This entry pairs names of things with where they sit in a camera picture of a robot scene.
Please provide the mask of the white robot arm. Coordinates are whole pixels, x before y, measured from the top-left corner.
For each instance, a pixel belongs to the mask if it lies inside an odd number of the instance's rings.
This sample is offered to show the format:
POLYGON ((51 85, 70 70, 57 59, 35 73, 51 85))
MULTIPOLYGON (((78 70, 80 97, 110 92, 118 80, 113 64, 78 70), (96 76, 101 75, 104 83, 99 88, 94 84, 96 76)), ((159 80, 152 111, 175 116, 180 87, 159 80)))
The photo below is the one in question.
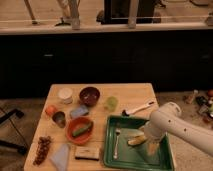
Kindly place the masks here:
POLYGON ((213 131, 182 120, 181 113, 174 102, 160 106, 144 125, 145 136, 151 142, 160 142, 166 133, 170 133, 213 157, 213 131))

